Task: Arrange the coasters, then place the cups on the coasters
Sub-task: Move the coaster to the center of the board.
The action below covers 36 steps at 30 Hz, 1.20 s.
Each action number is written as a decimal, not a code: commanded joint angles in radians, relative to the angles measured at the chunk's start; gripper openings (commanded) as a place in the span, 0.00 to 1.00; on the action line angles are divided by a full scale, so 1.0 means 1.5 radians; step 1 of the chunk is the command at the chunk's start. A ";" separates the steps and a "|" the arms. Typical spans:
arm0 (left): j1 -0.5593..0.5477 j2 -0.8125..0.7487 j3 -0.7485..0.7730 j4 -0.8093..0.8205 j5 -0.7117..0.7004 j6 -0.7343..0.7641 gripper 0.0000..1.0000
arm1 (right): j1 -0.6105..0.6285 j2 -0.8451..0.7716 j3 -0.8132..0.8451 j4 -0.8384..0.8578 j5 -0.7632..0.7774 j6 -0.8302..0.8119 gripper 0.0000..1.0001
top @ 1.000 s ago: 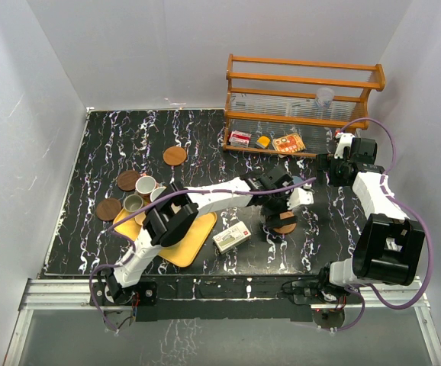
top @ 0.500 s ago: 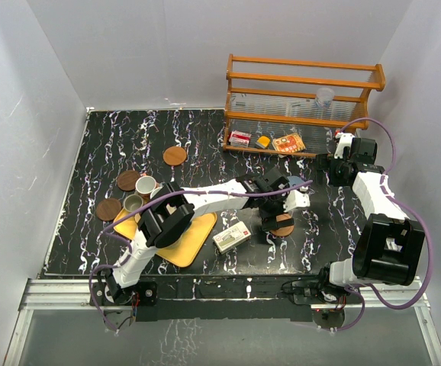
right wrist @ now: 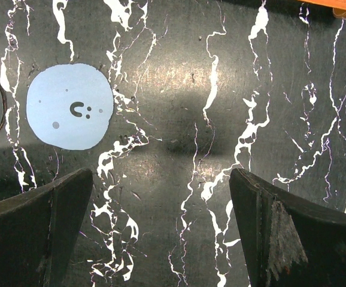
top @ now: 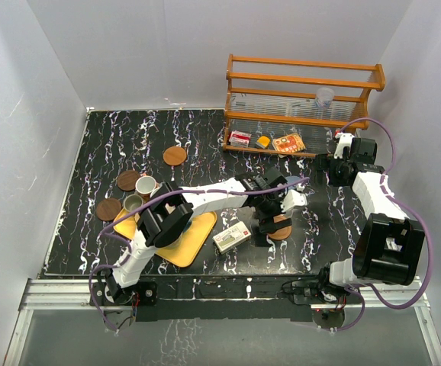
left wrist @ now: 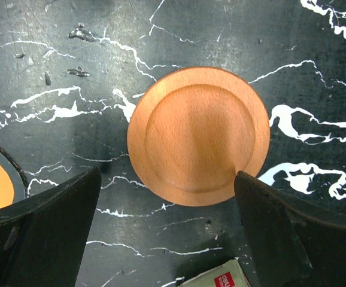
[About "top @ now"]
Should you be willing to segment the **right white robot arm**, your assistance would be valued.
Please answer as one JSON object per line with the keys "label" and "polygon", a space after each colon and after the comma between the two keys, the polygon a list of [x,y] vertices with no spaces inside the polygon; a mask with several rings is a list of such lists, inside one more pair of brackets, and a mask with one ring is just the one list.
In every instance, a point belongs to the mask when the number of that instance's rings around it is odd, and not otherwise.
{"label": "right white robot arm", "polygon": [[408,286],[414,280],[425,232],[393,202],[385,169],[375,164],[377,143],[351,133],[336,134],[336,150],[316,156],[318,172],[334,187],[350,187],[366,223],[352,257],[320,270],[317,296],[328,303],[350,285],[382,283]]}

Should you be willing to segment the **white yellow box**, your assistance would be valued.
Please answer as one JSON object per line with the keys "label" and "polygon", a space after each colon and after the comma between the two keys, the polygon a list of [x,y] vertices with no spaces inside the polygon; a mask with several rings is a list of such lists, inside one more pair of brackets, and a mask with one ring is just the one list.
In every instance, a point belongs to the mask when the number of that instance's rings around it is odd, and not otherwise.
{"label": "white yellow box", "polygon": [[224,254],[247,241],[250,237],[251,232],[248,230],[246,224],[238,222],[214,235],[213,240],[219,253]]}

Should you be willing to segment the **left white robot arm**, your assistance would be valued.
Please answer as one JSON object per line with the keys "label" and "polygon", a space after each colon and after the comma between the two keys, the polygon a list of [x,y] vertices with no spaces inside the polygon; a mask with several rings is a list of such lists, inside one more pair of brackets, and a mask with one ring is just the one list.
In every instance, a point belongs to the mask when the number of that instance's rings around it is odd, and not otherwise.
{"label": "left white robot arm", "polygon": [[192,219],[207,212],[251,207],[264,235],[290,226],[290,219],[275,222],[288,209],[285,198],[289,186],[275,168],[263,175],[247,172],[197,188],[182,188],[174,181],[163,183],[148,202],[126,216],[137,215],[139,220],[133,239],[116,263],[96,271],[97,278],[105,280],[102,293],[112,303],[129,302],[142,271],[157,250],[172,245]]}

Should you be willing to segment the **blue silicone coaster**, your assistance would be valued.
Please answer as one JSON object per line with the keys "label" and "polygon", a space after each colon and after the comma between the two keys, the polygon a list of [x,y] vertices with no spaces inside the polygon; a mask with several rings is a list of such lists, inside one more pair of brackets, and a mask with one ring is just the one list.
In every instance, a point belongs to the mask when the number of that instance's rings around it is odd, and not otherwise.
{"label": "blue silicone coaster", "polygon": [[300,183],[301,178],[298,176],[287,176],[286,184],[288,185],[288,189],[294,189]]}

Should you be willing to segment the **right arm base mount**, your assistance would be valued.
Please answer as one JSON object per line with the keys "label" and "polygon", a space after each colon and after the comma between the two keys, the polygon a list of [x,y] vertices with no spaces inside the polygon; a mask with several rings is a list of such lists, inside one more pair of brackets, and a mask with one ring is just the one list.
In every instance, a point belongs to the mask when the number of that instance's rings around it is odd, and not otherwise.
{"label": "right arm base mount", "polygon": [[317,274],[283,282],[280,291],[294,305],[327,305],[327,308],[312,310],[312,319],[317,328],[336,332],[346,327],[345,307],[350,292],[343,286],[330,283],[330,264],[326,264]]}

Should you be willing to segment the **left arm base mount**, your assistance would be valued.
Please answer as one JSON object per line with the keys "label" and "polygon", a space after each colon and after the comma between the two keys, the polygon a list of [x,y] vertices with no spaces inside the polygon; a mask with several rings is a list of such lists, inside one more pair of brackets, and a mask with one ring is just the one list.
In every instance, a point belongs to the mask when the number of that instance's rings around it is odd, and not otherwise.
{"label": "left arm base mount", "polygon": [[[88,277],[89,305],[98,311],[105,329],[116,336],[126,322],[137,320],[140,307],[152,307],[158,301],[158,284],[154,281],[139,281],[131,287],[122,288],[115,282],[114,266],[99,265]],[[112,307],[130,307],[130,315],[119,323],[109,316]]]}

